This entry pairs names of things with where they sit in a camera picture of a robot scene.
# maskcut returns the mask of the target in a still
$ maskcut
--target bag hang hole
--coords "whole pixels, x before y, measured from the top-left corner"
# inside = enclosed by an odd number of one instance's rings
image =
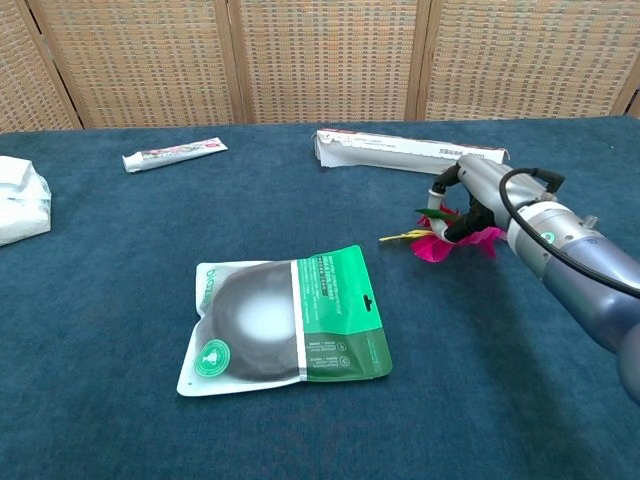
[[[370,312],[373,300],[371,300],[367,294],[364,294],[362,296],[362,299],[364,300],[364,307],[367,309],[367,312]]]

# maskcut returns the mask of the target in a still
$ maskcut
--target robotic arm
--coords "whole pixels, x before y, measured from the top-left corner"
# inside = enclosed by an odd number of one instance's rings
[[[563,181],[541,169],[462,156],[435,179],[428,208],[439,209],[447,187],[462,183],[470,210],[451,226],[430,219],[432,229],[450,243],[489,226],[506,231],[511,250],[594,341],[617,355],[622,385],[640,404],[640,264],[594,229],[594,217],[581,219],[558,203]]]

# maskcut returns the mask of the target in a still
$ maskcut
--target table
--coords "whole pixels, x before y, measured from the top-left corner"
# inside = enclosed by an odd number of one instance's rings
[[[505,147],[513,166],[565,174],[561,201],[640,259],[628,117],[2,135],[0,154],[32,160],[53,192],[52,231],[0,248],[3,478],[637,478],[640,409],[614,356],[504,244],[441,264],[380,245],[414,228],[433,177],[324,169],[312,136],[330,126]],[[213,136],[229,151],[124,171],[123,154]],[[352,244],[389,376],[176,393],[198,263]]]

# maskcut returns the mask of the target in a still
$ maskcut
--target black cable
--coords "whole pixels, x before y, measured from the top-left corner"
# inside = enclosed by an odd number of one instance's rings
[[[546,250],[547,252],[549,252],[551,255],[553,255],[555,258],[557,258],[558,260],[560,260],[562,263],[564,263],[565,265],[567,265],[568,267],[573,268],[574,270],[576,270],[577,272],[581,273],[582,275],[584,275],[585,277],[598,282],[602,285],[605,285],[609,288],[612,288],[614,290],[617,290],[619,292],[622,293],[626,293],[627,295],[630,295],[634,298],[638,298],[640,299],[640,290],[637,288],[633,288],[625,283],[619,282],[617,280],[614,280],[611,277],[608,277],[606,275],[603,275],[602,273],[598,272],[597,270],[594,270],[590,267],[587,267],[586,265],[576,261],[575,259],[571,258],[569,255],[567,255],[566,253],[564,253],[562,250],[560,250],[559,248],[553,246],[552,244],[550,244],[549,242],[547,242],[524,218],[522,218],[522,216],[518,213],[518,210],[516,209],[516,207],[511,203],[511,200],[509,200],[509,196],[507,194],[507,182],[513,178],[516,175],[519,174],[529,174],[533,177],[536,178],[540,178],[542,177],[540,175],[540,170],[537,168],[516,168],[513,169],[509,172],[507,172],[502,179],[500,180],[500,185],[498,187],[499,191],[500,191],[500,199],[502,200],[502,203],[504,204],[505,208],[507,209],[507,212],[509,212],[509,215],[511,215],[511,217],[516,221],[516,223],[518,225],[520,225],[520,227],[538,244],[540,245],[544,250]]]

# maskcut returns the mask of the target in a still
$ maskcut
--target green leaf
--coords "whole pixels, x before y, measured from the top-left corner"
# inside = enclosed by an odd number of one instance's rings
[[[416,212],[421,213],[425,217],[428,218],[438,218],[440,220],[449,220],[455,222],[460,218],[460,215],[455,215],[453,213],[446,213],[441,210],[434,210],[432,208],[420,208],[416,210]]]

